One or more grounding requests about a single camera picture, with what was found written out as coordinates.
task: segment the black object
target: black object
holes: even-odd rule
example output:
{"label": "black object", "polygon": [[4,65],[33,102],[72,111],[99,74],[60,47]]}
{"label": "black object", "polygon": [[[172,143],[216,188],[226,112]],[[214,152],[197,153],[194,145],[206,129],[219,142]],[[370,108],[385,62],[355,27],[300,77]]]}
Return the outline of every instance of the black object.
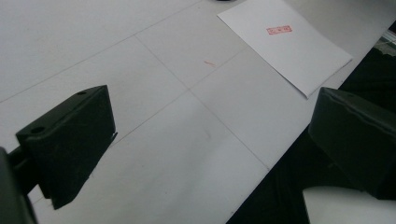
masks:
{"label": "black object", "polygon": [[390,27],[389,30],[392,31],[393,33],[396,33],[396,22],[394,22]]}
{"label": "black object", "polygon": [[[76,198],[117,135],[107,86],[76,93],[16,135],[20,147],[9,155],[0,150],[2,223],[33,214],[26,194],[36,184],[55,209]],[[35,223],[28,217],[6,223]]]}
{"label": "black object", "polygon": [[396,115],[344,91],[322,88],[309,134],[353,183],[396,199]]}
{"label": "black object", "polygon": [[[367,105],[370,105],[369,107],[374,104],[376,108],[379,106],[381,109],[387,110],[387,114],[392,113],[395,115],[396,57],[387,54],[384,55],[378,49],[372,49],[341,86],[340,90],[347,91],[348,93],[354,94],[355,97],[366,100]],[[328,119],[328,121],[331,123],[330,125],[336,125],[338,120]],[[370,188],[367,188],[368,186],[365,187],[364,182],[357,185],[357,183],[360,183],[359,181],[364,181],[364,179],[359,179],[359,177],[363,178],[363,175],[355,176],[357,179],[349,179],[349,175],[353,174],[353,170],[349,171],[349,174],[346,174],[345,171],[341,169],[342,164],[337,163],[340,161],[335,161],[336,158],[330,157],[330,154],[328,155],[327,152],[325,152],[327,149],[322,149],[312,139],[311,135],[308,133],[308,128],[302,132],[285,155],[279,160],[260,185],[254,189],[227,223],[309,224],[309,218],[304,204],[304,196],[302,194],[303,189],[314,186],[334,186],[348,189],[370,190]],[[317,129],[317,131],[330,131],[326,127],[321,128],[321,131],[319,129]],[[362,136],[361,138],[373,139],[373,136]],[[355,150],[355,153],[356,154],[352,153],[351,156],[358,156],[358,158],[360,158],[364,154],[359,154],[358,150]],[[388,161],[384,159],[385,158],[382,158],[385,162],[393,160],[394,164],[394,157],[389,158]],[[371,163],[369,162],[368,165],[375,165],[375,163],[372,161]],[[395,176],[391,172],[385,173],[382,176],[387,176],[382,178],[382,180],[395,180],[395,177],[391,177]],[[379,185],[376,185],[376,187],[372,189],[379,190],[371,190],[371,192],[387,193],[388,196],[386,197],[392,198],[391,192],[377,187],[389,186],[388,189],[394,192],[395,188],[392,189],[391,187],[394,182],[393,184],[387,184],[381,181],[377,183],[379,183]]]}

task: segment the mounting hole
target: mounting hole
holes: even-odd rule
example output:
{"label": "mounting hole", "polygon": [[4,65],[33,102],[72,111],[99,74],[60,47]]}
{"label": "mounting hole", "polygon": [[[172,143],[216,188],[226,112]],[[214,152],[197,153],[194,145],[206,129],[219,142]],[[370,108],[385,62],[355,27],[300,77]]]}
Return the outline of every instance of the mounting hole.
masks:
{"label": "mounting hole", "polygon": [[30,131],[30,132],[31,132],[31,133],[41,133],[41,132],[43,132],[45,129],[46,129],[46,128],[44,128],[44,127],[36,127],[36,128],[33,128],[32,131]]}

